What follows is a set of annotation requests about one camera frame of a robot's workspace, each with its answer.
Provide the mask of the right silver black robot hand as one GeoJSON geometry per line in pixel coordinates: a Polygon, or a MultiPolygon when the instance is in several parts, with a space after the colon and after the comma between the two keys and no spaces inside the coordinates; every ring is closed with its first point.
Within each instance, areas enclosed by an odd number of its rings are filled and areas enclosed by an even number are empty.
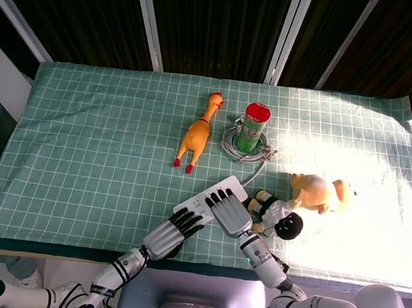
{"type": "Polygon", "coordinates": [[[239,238],[251,229],[249,212],[230,188],[210,193],[204,200],[228,237],[239,238]]]}

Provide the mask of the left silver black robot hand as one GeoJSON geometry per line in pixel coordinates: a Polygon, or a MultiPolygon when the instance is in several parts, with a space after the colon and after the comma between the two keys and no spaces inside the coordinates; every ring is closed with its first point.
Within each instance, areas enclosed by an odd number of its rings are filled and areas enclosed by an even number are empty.
{"type": "Polygon", "coordinates": [[[143,239],[150,260],[175,257],[184,241],[203,229],[202,215],[196,215],[184,207],[157,226],[143,239]]]}

